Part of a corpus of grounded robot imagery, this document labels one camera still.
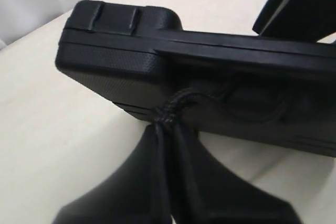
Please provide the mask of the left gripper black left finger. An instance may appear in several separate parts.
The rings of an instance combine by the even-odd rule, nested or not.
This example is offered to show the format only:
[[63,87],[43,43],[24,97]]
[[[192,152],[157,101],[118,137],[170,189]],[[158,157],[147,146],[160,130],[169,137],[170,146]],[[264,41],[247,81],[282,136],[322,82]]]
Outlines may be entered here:
[[104,182],[61,208],[54,223],[170,223],[164,139],[149,125]]

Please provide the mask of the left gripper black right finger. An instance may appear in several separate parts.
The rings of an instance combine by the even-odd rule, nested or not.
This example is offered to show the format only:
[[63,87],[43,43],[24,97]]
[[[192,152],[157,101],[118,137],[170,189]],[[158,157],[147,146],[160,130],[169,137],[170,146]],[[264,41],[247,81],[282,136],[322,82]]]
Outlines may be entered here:
[[173,155],[177,223],[301,223],[291,204],[235,175],[187,126],[174,129]]

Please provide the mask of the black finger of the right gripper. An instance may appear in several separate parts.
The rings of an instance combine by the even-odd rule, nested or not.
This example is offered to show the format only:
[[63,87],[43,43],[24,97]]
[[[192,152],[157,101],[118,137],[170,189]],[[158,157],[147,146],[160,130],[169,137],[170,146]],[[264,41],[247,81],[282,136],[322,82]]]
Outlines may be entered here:
[[265,37],[316,42],[335,33],[335,0],[267,0],[253,31]]

